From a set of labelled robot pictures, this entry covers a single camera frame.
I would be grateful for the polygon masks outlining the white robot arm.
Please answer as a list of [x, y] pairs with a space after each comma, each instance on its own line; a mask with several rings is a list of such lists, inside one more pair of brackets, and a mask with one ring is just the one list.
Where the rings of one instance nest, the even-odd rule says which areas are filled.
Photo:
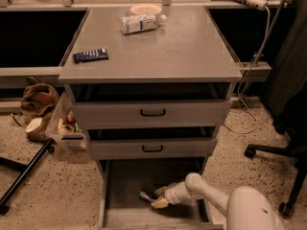
[[229, 195], [210, 186], [196, 172], [185, 179], [156, 190], [151, 201], [155, 209], [176, 205], [187, 199], [206, 199], [226, 218], [227, 230], [285, 230], [267, 198], [258, 190], [240, 186]]

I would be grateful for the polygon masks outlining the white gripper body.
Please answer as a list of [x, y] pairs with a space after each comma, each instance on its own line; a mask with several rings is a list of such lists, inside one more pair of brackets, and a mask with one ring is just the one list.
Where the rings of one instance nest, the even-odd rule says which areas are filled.
[[184, 182], [172, 183], [166, 187], [164, 197], [170, 204], [176, 205], [189, 197], [189, 191]]

